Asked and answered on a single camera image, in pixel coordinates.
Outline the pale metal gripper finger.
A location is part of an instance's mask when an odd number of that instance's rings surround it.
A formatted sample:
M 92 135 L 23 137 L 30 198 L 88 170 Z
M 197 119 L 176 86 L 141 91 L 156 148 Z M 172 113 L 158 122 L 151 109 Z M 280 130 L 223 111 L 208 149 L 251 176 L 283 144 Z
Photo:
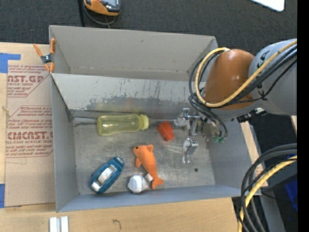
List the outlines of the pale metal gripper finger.
M 198 142 L 194 138 L 188 137 L 183 141 L 183 163 L 189 163 L 191 161 L 191 156 L 197 147 Z
M 191 129 L 192 123 L 196 116 L 190 114 L 189 108 L 183 108 L 182 111 L 177 115 L 176 119 L 173 120 L 175 128 L 182 128 L 184 130 Z

